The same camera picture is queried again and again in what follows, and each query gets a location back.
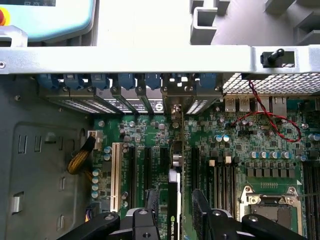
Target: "ram slot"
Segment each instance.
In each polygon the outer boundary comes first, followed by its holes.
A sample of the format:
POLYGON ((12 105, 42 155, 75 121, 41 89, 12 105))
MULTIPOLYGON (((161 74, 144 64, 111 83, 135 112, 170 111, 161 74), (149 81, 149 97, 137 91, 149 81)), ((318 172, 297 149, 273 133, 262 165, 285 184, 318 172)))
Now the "ram slot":
POLYGON ((130 181, 129 189, 129 208, 133 209, 137 206, 137 159, 136 159, 136 148, 129 148, 129 159, 128 159, 128 180, 130 181))
POLYGON ((311 195, 318 193, 320 167, 314 165, 313 162, 303 162, 303 177, 304 177, 304 194, 308 195, 305 197, 305 209, 306 209, 306 226, 307 236, 310 240, 319 240, 319 205, 320 199, 318 195, 311 195))
POLYGON ((152 151, 151 147, 144 148, 144 191, 152 188, 152 151))
POLYGON ((119 212, 121 208, 122 157, 122 143, 112 143, 110 212, 119 212))
POLYGON ((191 189, 199 188, 199 148, 191 149, 191 189))

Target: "pci expansion slot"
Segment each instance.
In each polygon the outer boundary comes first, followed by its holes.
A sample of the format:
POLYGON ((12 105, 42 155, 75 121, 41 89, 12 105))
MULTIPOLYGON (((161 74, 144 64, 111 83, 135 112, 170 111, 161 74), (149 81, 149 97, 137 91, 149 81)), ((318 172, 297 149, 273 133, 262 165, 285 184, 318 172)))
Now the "pci expansion slot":
POLYGON ((122 158, 122 143, 112 143, 110 212, 119 212, 121 208, 122 158))

